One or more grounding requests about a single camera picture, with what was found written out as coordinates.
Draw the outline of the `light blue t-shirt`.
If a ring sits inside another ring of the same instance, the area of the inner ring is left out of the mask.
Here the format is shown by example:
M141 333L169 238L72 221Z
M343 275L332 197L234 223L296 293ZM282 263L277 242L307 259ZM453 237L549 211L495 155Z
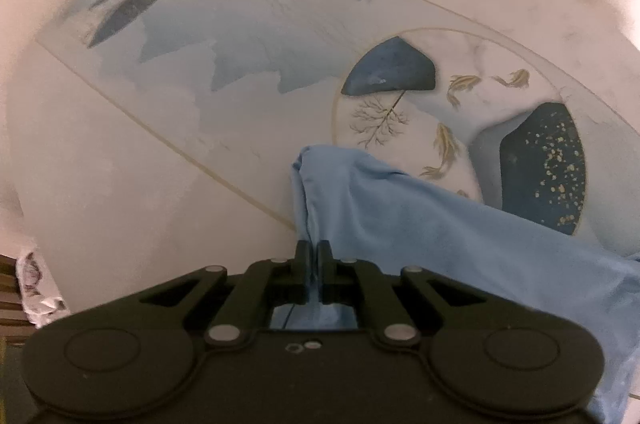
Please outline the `light blue t-shirt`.
M297 236L387 274L421 266L585 326L604 373L588 410L623 421L639 366L639 262L471 201L370 154L314 145L291 171Z

